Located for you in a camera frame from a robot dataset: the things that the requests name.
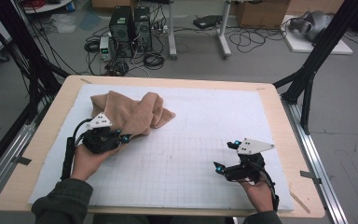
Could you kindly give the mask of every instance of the cardboard box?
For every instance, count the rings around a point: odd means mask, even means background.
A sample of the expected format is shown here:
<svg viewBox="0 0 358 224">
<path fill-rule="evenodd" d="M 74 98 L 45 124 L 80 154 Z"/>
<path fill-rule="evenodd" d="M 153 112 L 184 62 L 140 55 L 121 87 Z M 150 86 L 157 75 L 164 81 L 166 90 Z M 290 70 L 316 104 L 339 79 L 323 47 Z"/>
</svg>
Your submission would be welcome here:
<svg viewBox="0 0 358 224">
<path fill-rule="evenodd" d="M 114 8 L 116 6 L 136 6 L 136 0 L 91 0 L 92 7 L 95 8 Z"/>
<path fill-rule="evenodd" d="M 244 28 L 279 29 L 291 0 L 265 0 L 260 4 L 240 3 L 237 22 Z"/>
<path fill-rule="evenodd" d="M 287 15 L 301 16 L 307 11 L 321 10 L 324 13 L 337 13 L 344 0 L 293 0 Z"/>
</svg>

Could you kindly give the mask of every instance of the black tape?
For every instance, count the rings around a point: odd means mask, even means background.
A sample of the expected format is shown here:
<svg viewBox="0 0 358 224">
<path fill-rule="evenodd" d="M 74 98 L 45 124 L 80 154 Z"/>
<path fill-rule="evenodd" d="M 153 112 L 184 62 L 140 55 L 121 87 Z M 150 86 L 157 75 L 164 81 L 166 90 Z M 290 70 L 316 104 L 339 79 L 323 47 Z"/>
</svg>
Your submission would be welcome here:
<svg viewBox="0 0 358 224">
<path fill-rule="evenodd" d="M 310 172 L 300 171 L 300 175 L 312 179 L 314 184 L 322 184 L 322 179 L 316 178 L 316 176 Z"/>
<path fill-rule="evenodd" d="M 23 165 L 28 165 L 29 163 L 31 163 L 32 160 L 24 158 L 22 156 L 19 156 L 19 157 L 13 158 L 13 160 L 11 160 L 11 161 L 15 162 L 15 163 L 20 163 L 20 164 L 23 164 Z"/>
</svg>

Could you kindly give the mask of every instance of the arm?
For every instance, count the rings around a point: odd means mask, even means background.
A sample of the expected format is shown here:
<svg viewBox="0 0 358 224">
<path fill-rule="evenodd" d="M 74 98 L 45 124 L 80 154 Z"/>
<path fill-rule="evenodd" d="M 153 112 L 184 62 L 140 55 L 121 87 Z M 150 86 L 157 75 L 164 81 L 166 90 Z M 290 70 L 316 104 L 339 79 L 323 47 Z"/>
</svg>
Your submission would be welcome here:
<svg viewBox="0 0 358 224">
<path fill-rule="evenodd" d="M 82 223 L 87 214 L 92 186 L 85 181 L 117 150 L 93 154 L 84 145 L 76 148 L 74 168 L 69 179 L 57 183 L 48 196 L 36 200 L 32 212 L 37 224 Z"/>
<path fill-rule="evenodd" d="M 246 180 L 239 180 L 239 183 L 257 211 L 256 214 L 246 218 L 246 224 L 282 224 L 276 212 L 273 211 L 271 189 L 264 177 L 260 176 L 260 181 L 254 185 Z"/>
</svg>

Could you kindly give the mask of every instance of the crumpled cloth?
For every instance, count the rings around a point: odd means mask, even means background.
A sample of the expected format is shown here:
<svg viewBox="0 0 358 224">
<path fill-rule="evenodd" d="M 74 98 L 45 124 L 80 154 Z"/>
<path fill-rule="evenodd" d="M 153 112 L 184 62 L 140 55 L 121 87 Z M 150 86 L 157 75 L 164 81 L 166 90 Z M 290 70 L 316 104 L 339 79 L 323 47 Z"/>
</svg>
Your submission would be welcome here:
<svg viewBox="0 0 358 224">
<path fill-rule="evenodd" d="M 122 134 L 150 134 L 168 123 L 176 115 L 162 106 L 164 100 L 154 92 L 148 92 L 141 101 L 115 91 L 91 96 L 93 109 L 91 115 L 104 114 L 112 121 L 112 130 L 120 129 Z"/>
</svg>

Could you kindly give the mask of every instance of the person's right hand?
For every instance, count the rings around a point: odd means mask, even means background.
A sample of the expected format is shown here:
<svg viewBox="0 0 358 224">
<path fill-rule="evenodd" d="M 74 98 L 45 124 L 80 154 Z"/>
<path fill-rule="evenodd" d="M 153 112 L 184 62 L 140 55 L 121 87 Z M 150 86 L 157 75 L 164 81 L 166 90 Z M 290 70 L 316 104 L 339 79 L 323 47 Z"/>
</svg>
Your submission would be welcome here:
<svg viewBox="0 0 358 224">
<path fill-rule="evenodd" d="M 254 185 L 245 179 L 238 180 L 238 182 L 245 189 L 249 201 L 258 213 L 273 211 L 271 189 L 262 175 Z"/>
</svg>

